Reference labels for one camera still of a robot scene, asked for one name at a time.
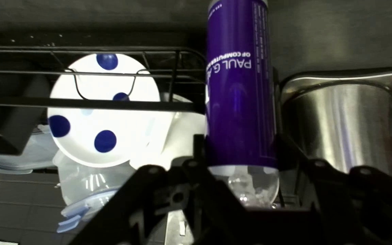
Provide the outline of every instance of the dish rack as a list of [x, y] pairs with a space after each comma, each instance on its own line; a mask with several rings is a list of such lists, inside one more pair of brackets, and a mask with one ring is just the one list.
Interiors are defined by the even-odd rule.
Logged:
[[[205, 112], [205, 57], [190, 48], [182, 47], [28, 47], [0, 46], [0, 59], [26, 59], [38, 65], [37, 70], [0, 69], [0, 74], [45, 75], [53, 84], [59, 75], [70, 71], [67, 66], [88, 54], [119, 53], [133, 57], [146, 69], [134, 74], [76, 72], [83, 76], [152, 77], [161, 93], [167, 92], [167, 101], [119, 102], [87, 99], [50, 99], [35, 97], [0, 97], [0, 107], [61, 107], [109, 110], [156, 110]], [[172, 102], [177, 93], [193, 103]]]

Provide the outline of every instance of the plastic lid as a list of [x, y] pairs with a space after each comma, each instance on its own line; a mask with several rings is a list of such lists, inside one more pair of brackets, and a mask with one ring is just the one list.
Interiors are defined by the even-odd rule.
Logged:
[[59, 223], [57, 233], [72, 230], [78, 226], [81, 220], [90, 220], [108, 201], [118, 189], [101, 192], [76, 203], [73, 203], [61, 211], [61, 215], [67, 219]]

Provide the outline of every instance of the metal pot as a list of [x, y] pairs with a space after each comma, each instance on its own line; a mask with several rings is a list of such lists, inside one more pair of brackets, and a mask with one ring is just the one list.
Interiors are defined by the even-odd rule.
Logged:
[[367, 165], [392, 176], [392, 73], [302, 76], [281, 99], [284, 131], [308, 157], [344, 173]]

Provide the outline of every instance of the gray wall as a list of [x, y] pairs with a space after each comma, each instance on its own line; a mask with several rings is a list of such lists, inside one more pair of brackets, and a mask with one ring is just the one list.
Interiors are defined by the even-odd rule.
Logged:
[[[56, 228], [65, 207], [56, 174], [0, 174], [0, 240], [21, 245], [65, 245], [80, 231], [57, 234]], [[163, 244], [164, 228], [151, 244]]]

